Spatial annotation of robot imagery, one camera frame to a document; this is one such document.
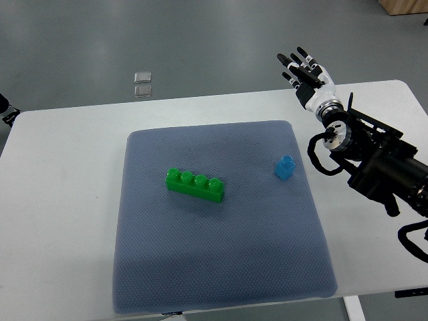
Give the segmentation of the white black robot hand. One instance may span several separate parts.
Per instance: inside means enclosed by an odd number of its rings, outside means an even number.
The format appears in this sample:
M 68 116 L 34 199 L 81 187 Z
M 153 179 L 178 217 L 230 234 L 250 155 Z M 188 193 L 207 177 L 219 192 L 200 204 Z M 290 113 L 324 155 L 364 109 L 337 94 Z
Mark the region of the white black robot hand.
M 286 68 L 282 76 L 295 89 L 302 107 L 315 113 L 323 103 L 337 99 L 335 84 L 326 68 L 303 48 L 297 47 L 297 52 L 300 56 L 277 54 L 277 59 Z

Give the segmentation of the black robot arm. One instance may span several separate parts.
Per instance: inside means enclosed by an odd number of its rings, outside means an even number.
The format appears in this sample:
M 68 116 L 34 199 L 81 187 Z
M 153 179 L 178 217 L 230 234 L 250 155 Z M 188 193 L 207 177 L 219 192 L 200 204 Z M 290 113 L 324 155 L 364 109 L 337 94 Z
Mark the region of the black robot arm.
M 415 159 L 417 148 L 401 131 L 337 100 L 321 104 L 316 117 L 325 131 L 310 139 L 308 156 L 319 172 L 346 171 L 348 186 L 384 205 L 391 217 L 400 213 L 397 198 L 427 216 L 427 165 Z

